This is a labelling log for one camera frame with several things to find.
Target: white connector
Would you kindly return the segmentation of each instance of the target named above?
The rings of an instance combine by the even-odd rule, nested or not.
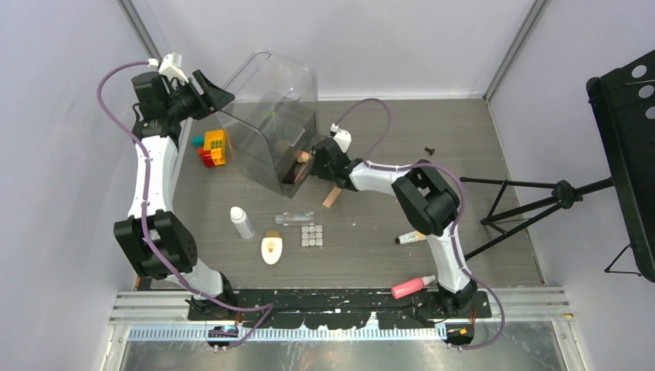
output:
[[[341,148],[341,151],[346,153],[348,151],[348,148],[350,147],[350,144],[352,143],[352,137],[350,136],[350,133],[347,132],[346,130],[339,129],[339,131],[337,131],[337,134],[334,135],[334,141],[337,142],[339,148]]]
[[[169,80],[172,80],[173,77],[177,77],[181,83],[187,83],[188,78],[182,72],[182,55],[176,52],[167,54],[164,59],[161,61],[159,66],[159,74],[168,77]]]

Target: red lego block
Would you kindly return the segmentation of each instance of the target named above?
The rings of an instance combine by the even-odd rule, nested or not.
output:
[[[216,166],[214,165],[214,160],[212,160],[212,151],[205,151],[200,147],[198,148],[198,155],[206,167],[213,168]]]

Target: transparent plastic container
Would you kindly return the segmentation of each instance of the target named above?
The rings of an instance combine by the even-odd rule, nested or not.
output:
[[[314,71],[284,56],[255,52],[223,89],[235,100],[216,115],[241,173],[293,197],[312,165],[297,159],[320,137]]]

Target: gray table surface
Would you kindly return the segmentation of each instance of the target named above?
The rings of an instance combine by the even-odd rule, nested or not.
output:
[[[354,102],[320,102],[319,125],[327,133]],[[482,100],[391,100],[393,126],[371,160],[409,164],[420,158],[445,165],[458,176],[505,179],[501,147]],[[354,110],[342,127],[353,136],[351,158],[363,156],[384,130],[385,112],[374,103]],[[218,129],[208,117],[195,122],[191,135]],[[425,147],[436,149],[433,156]],[[410,278],[436,274],[427,242],[396,245],[394,237],[412,230],[398,201],[377,192],[343,191],[331,209],[321,204],[333,185],[310,177],[292,199],[283,198],[244,178],[235,162],[205,168],[189,144],[173,200],[175,214],[192,232],[200,258],[223,272],[236,288],[356,288],[389,287]],[[465,252],[497,235],[482,227],[498,188],[465,184],[466,210],[460,224]],[[517,205],[508,189],[498,210]],[[229,220],[229,209],[242,207],[256,228],[244,240]],[[314,212],[324,229],[324,246],[300,246],[299,226],[278,226],[273,218],[283,212]],[[283,235],[283,253],[273,265],[263,262],[260,243],[267,230]],[[540,284],[530,240],[519,233],[469,261],[470,269],[491,286]]]

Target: white bottle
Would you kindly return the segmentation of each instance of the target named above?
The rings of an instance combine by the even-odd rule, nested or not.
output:
[[[243,209],[236,206],[231,208],[229,210],[229,218],[232,220],[232,223],[234,223],[234,226],[236,227],[236,230],[239,231],[241,237],[246,240],[253,238],[255,235],[255,228]]]

